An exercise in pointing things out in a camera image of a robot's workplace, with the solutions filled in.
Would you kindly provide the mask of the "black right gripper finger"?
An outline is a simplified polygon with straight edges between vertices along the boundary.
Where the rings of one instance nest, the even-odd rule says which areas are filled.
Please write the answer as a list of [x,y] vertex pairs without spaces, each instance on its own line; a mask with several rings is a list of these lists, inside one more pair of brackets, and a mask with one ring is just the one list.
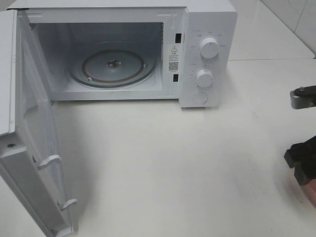
[[299,164],[316,164],[316,137],[306,142],[293,144],[284,154],[284,159],[290,168]]
[[315,164],[298,164],[294,168],[294,176],[300,186],[310,183],[316,178]]

